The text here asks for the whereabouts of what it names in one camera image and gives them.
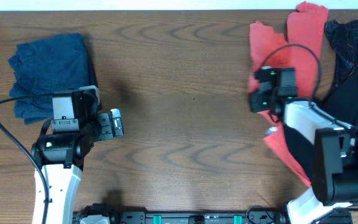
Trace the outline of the red printed t-shirt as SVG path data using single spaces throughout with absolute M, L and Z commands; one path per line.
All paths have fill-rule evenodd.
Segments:
M 287 35 L 275 32 L 273 27 L 266 26 L 260 21 L 252 23 L 249 33 L 251 70 L 256 72 L 269 53 L 287 44 L 304 45 L 320 57 L 327 18 L 327 8 L 304 1 L 288 16 Z M 283 49 L 269 58 L 267 65 L 295 68 L 299 96 L 309 98 L 312 95 L 318 77 L 318 64 L 307 50 L 299 47 Z M 295 159 L 288 150 L 283 124 L 274 123 L 267 110 L 261 111 L 259 115 L 277 127 L 276 132 L 264 137 L 265 144 L 309 187 L 311 182 L 305 173 L 306 169 L 302 168 L 298 159 Z

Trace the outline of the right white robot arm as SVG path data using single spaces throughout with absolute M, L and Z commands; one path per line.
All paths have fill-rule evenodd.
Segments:
M 358 209 L 358 128 L 298 96 L 294 68 L 264 66 L 254 74 L 252 112 L 268 111 L 273 122 L 312 147 L 311 187 L 270 216 L 272 223 L 352 223 Z

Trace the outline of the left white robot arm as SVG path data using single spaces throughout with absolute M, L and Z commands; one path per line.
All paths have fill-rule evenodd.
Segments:
M 77 119 L 48 119 L 32 146 L 35 173 L 32 223 L 71 223 L 85 157 L 96 142 L 124 135 L 119 109 L 97 114 L 77 129 Z

